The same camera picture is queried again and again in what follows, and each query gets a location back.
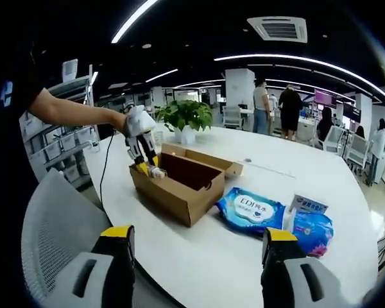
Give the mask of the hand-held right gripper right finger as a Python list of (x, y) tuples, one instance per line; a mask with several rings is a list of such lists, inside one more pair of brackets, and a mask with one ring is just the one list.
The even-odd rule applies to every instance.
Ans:
[(338, 278), (308, 257), (287, 230), (266, 228), (262, 240), (262, 298), (265, 307), (351, 307)]

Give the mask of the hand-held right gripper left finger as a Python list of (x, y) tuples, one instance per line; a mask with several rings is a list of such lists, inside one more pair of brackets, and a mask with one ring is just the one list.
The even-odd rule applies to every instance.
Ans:
[(135, 284), (135, 229), (110, 227), (91, 252), (76, 256), (55, 279), (47, 307), (131, 307)]

